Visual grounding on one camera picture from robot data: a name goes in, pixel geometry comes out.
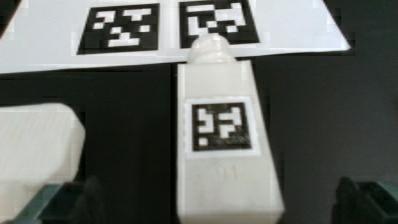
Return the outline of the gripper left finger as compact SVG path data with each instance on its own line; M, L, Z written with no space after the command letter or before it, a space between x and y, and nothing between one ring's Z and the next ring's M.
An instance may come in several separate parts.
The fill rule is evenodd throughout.
M11 224L107 224L105 199L96 177L47 184Z

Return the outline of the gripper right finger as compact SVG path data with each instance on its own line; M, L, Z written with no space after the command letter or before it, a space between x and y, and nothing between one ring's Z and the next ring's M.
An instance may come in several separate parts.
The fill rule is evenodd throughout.
M398 183L340 179L333 224L398 224Z

